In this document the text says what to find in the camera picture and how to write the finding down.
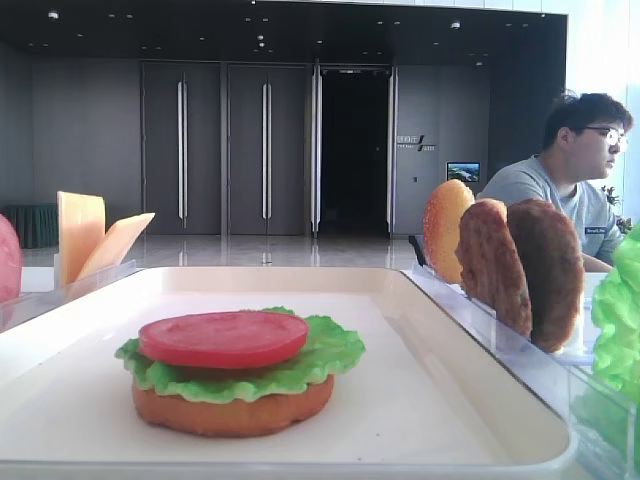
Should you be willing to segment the white plastic tray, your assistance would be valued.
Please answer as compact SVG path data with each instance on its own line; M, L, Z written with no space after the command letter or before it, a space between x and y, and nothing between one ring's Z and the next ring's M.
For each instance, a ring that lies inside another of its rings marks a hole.
M326 408L283 432L211 439L136 414L114 356L189 313L327 315L366 350ZM1 337L5 479L559 479L568 423L404 274L381 268L166 267Z

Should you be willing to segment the clear acrylic left rack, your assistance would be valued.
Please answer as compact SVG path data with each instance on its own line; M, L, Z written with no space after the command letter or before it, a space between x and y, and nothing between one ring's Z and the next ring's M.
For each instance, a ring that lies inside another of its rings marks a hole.
M126 278L137 271L135 260L108 267L79 281L44 291L54 283L53 267L27 267L23 285L35 291L23 291L17 298L1 304L1 331L5 332L44 313Z

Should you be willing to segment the red tomato slice on burger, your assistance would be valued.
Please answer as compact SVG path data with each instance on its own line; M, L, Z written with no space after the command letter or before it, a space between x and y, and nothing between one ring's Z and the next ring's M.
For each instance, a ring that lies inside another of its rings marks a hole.
M309 332L308 323L293 314L249 310L191 314L143 326L138 350L176 366L254 369L297 355Z

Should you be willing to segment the upright yellow cheese slice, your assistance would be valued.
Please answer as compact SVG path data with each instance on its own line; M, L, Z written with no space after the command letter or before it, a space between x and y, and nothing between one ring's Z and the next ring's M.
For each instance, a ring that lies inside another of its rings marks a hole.
M73 283L105 235L101 196L57 192L59 285Z

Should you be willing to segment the bottom burger bun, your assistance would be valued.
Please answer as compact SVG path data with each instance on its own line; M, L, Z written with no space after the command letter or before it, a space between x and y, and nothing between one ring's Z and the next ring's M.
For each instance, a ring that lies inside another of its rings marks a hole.
M131 391L137 414L149 424L206 437L249 438L278 433L317 415L328 404L333 389L330 375L302 393L269 394L253 402L195 402L180 395L159 395L137 384Z

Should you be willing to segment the green lettuce pile in rack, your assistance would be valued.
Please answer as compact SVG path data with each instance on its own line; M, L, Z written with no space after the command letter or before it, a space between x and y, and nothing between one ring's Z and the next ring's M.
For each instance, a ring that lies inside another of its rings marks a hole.
M605 395L615 391L639 404L639 228L625 236L613 255L615 266L595 288L591 319L600 329L592 371L604 386L573 403L577 418L621 453L634 435L634 472L639 472L639 423Z

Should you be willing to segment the clear acrylic rack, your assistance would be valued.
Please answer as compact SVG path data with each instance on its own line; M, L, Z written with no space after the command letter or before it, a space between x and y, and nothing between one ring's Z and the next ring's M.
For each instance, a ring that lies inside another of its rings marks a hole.
M17 298L1 304L1 331L5 332L44 313L126 278L137 271L135 260L108 267L79 281L44 291L54 283L53 267L27 267L23 285L35 291L23 291Z
M493 310L418 264L406 271L418 286L479 340L507 369L558 412L578 435L578 462L594 479L639 477L639 408L591 371L598 330L591 296L603 273L588 273L576 345L546 354L499 322Z

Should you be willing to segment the leaning orange cheese slice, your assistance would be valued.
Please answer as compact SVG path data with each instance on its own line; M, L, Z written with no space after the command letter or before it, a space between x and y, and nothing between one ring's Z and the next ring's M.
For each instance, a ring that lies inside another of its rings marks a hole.
M76 280L79 281L100 270L119 265L154 217L154 213L142 213L116 221L91 252Z

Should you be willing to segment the seated man with glasses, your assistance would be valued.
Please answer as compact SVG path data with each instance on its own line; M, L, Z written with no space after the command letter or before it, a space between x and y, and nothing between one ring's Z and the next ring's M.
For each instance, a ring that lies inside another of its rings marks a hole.
M541 151L500 169L479 197L507 206L550 202L573 222L585 270L608 272L623 234L605 193L591 182L609 176L632 127L631 113L608 94L565 94L546 118Z

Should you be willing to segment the sesame bun right rack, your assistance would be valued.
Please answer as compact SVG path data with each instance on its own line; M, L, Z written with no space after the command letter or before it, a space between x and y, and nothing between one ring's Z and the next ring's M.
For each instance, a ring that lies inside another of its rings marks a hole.
M427 264L450 284L461 282L462 267L455 253L459 225L474 201L472 190L462 181L452 179L439 185L426 203L423 232Z

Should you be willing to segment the green potted plant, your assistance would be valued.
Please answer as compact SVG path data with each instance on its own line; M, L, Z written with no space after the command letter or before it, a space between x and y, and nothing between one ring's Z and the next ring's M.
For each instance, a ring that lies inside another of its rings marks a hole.
M601 187L602 192L605 194L607 202L612 206L620 204L620 197L616 194L614 187Z

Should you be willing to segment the brown meat patty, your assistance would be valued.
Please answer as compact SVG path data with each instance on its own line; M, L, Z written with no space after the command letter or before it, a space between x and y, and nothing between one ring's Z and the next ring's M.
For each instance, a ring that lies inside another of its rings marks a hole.
M523 265L507 224L507 208L481 199L462 215L456 256L464 291L491 307L498 320L525 338L532 309Z
M547 353L560 351L582 312L581 245L570 218L547 201L528 199L507 209L532 306L531 341Z

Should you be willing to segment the dark double door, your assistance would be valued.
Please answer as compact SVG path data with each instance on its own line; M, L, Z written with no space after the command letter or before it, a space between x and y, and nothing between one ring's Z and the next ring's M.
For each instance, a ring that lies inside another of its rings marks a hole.
M141 78L151 233L305 233L309 68L145 62Z

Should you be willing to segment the green lettuce leaf on burger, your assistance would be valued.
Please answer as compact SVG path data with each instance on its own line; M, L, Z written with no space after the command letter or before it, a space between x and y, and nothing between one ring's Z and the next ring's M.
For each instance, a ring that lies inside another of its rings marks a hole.
M299 316L283 307L249 311ZM302 393L310 384L320 384L330 375L344 374L357 366L366 350L357 332L344 329L326 315L301 318L310 327L305 345L294 357L268 367L214 369L166 364L140 353L139 332L122 344L115 356L132 374L134 383L144 390L214 404L235 399L253 402L269 394Z

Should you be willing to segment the clear acrylic right rack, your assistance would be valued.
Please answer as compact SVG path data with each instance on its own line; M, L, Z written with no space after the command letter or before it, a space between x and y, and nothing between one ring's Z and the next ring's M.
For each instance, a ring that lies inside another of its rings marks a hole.
M546 354L499 322L493 310L418 264L406 271L418 286L479 340L507 369L558 412L578 435L578 462L594 479L639 477L639 408L591 371L598 330L591 296L603 273L588 273L576 345Z

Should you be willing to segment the small wall screen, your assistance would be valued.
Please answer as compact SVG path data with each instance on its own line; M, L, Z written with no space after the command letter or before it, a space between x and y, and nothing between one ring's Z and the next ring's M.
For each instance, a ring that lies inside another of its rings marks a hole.
M460 180L465 183L478 183L480 181L480 163L448 162L446 165L446 178L448 180Z

